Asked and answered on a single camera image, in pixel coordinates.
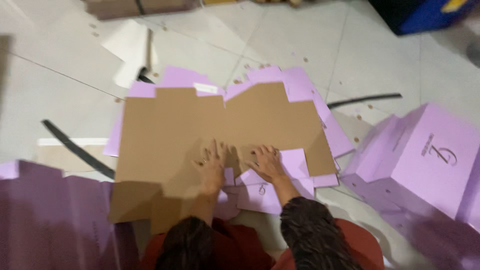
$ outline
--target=sleeve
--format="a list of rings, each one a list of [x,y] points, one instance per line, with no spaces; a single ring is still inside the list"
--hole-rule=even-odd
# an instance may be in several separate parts
[[[281,231],[297,270],[361,270],[348,252],[342,231],[327,207],[303,197],[291,199],[281,214]]]
[[[213,229],[205,221],[189,217],[167,233],[156,269],[206,269],[212,254]]]

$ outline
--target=woman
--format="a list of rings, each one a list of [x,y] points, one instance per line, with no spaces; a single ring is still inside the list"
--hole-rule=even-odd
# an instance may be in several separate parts
[[[283,208],[281,231],[289,249],[275,262],[262,250],[254,229],[213,219],[225,182],[227,153],[228,145],[220,143],[217,149],[213,140],[209,149],[204,149],[203,162],[192,162],[200,174],[201,187],[190,217],[150,242],[142,269],[383,269],[375,238],[349,221],[334,220],[325,205],[303,198],[272,146],[257,147],[252,154],[258,162],[246,163],[274,186]],[[354,242],[358,248],[352,248]]]

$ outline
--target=black plastic strip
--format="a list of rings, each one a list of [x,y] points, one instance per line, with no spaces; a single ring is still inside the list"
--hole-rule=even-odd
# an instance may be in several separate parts
[[[135,0],[135,3],[137,3],[138,12],[140,13],[140,15],[145,15],[144,7],[142,5],[142,0]]]
[[[389,99],[389,98],[403,98],[403,97],[400,93],[365,96],[362,98],[352,98],[352,99],[347,99],[343,101],[331,102],[327,104],[327,107],[329,109],[333,109],[333,108],[344,106],[347,104],[358,103],[358,102],[363,102],[367,100]]]
[[[107,165],[103,164],[96,158],[94,158],[89,153],[85,152],[85,150],[81,149],[72,142],[65,133],[63,133],[60,129],[58,129],[52,122],[49,120],[43,120],[43,125],[52,133],[63,145],[68,148],[73,154],[81,158],[85,161],[88,165],[92,166],[96,171],[99,171],[101,174],[105,175],[108,178],[115,179],[115,171],[109,168]]]
[[[140,72],[138,73],[138,77],[137,77],[137,81],[142,81],[142,82],[145,82],[145,83],[149,83],[149,84],[152,84],[152,80],[150,80],[149,78],[147,78],[145,76],[145,74],[148,72],[147,68],[146,67],[143,67]]]

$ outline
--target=blue bin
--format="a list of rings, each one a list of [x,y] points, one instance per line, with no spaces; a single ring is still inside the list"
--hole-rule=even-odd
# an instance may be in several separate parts
[[[369,0],[397,35],[442,29],[464,18],[480,0]]]

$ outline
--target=purple box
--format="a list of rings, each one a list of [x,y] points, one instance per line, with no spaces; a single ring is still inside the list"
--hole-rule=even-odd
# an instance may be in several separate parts
[[[479,147],[477,130],[428,103],[376,125],[340,180],[439,268],[480,269]]]
[[[135,269],[129,223],[107,220],[113,183],[18,161],[0,175],[0,269]]]

